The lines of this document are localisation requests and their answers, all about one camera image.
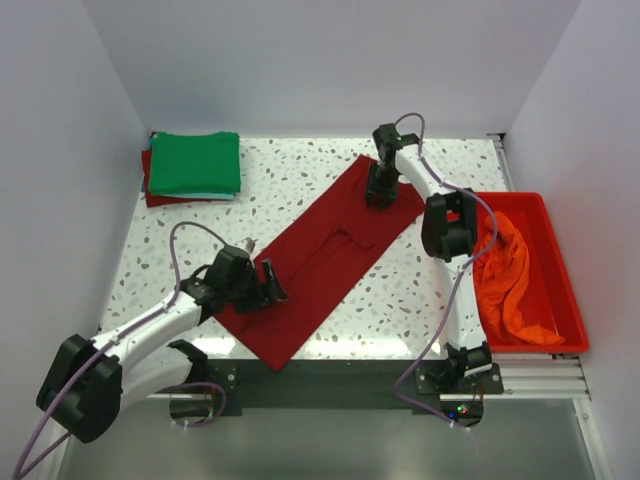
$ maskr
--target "wall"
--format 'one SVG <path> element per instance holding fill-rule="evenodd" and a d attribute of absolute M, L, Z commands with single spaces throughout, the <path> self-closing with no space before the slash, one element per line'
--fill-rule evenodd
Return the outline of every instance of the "wall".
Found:
<path fill-rule="evenodd" d="M 0 2 L 0 45 L 0 477 L 8 478 L 59 344 L 95 332 L 141 179 L 144 129 L 79 1 Z"/>
<path fill-rule="evenodd" d="M 583 356 L 617 479 L 638 478 L 640 3 L 584 0 L 506 138 L 538 190 L 591 338 Z"/>
<path fill-rule="evenodd" d="M 84 0 L 151 129 L 504 132 L 579 0 Z"/>

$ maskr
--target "terrazzo table surface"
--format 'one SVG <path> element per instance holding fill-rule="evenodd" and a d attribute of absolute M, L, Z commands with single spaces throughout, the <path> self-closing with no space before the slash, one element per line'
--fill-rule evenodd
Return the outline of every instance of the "terrazzo table surface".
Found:
<path fill-rule="evenodd" d="M 481 192 L 507 189 L 490 140 L 426 140 L 424 151 L 458 185 Z M 175 223 L 202 223 L 231 244 L 250 236 L 257 255 L 358 155 L 376 158 L 375 145 L 366 138 L 247 138 L 240 152 L 242 192 L 233 201 L 148 209 L 140 195 L 103 331 L 126 323 L 171 291 L 168 236 Z M 434 261 L 422 249 L 421 223 L 419 217 L 398 237 L 294 359 L 412 359 L 422 351 L 447 299 Z M 220 245 L 199 229 L 182 228 L 176 250 L 185 276 L 211 263 Z M 211 358 L 256 358 L 213 319 L 179 338 Z M 430 356 L 437 358 L 439 350 L 436 342 Z"/>

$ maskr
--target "red folded cloth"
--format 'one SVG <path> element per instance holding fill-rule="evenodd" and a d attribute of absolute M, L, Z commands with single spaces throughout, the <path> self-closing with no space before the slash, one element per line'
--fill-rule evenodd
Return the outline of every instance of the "red folded cloth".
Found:
<path fill-rule="evenodd" d="M 256 259 L 271 259 L 289 300 L 257 312 L 216 315 L 238 340 L 280 370 L 322 324 L 396 237 L 424 211 L 408 184 L 385 210 L 369 209 L 369 165 L 358 158 L 336 182 Z"/>
<path fill-rule="evenodd" d="M 163 197 L 161 195 L 152 195 L 149 191 L 149 176 L 151 175 L 151 149 L 144 150 L 140 155 L 142 159 L 142 172 L 144 174 L 144 199 L 147 202 L 147 207 L 160 207 L 162 205 L 171 205 L 174 203 L 187 203 L 187 202 L 207 202 L 211 199 L 205 198 L 175 198 L 175 197 Z"/>

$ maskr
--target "red tray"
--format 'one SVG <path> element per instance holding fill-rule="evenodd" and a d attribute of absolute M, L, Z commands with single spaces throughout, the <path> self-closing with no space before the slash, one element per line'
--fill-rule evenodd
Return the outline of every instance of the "red tray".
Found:
<path fill-rule="evenodd" d="M 519 339 L 509 343 L 487 331 L 494 352 L 577 353 L 589 349 L 562 253 L 544 201 L 537 193 L 479 193 L 494 211 L 502 212 L 520 230 L 529 248 L 529 287 L 520 301 L 527 324 L 539 324 L 565 338 L 560 345 L 529 345 Z M 478 239 L 487 234 L 487 213 L 478 205 Z"/>

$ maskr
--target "red cloth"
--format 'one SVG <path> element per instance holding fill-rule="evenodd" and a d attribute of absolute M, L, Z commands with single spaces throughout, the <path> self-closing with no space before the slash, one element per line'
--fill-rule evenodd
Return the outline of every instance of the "red cloth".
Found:
<path fill-rule="evenodd" d="M 271 259 L 289 300 L 238 315 L 231 306 L 216 319 L 273 370 L 280 370 L 322 324 L 396 237 L 424 211 L 411 185 L 398 200 L 369 209 L 369 165 L 358 158 L 336 182 L 255 260 Z"/>
<path fill-rule="evenodd" d="M 144 199 L 147 202 L 147 207 L 160 207 L 162 205 L 171 205 L 174 203 L 212 201 L 211 199 L 205 198 L 174 198 L 163 197 L 161 195 L 152 195 L 149 191 L 149 176 L 151 175 L 151 149 L 144 150 L 140 157 L 142 159 L 142 172 L 144 174 Z"/>

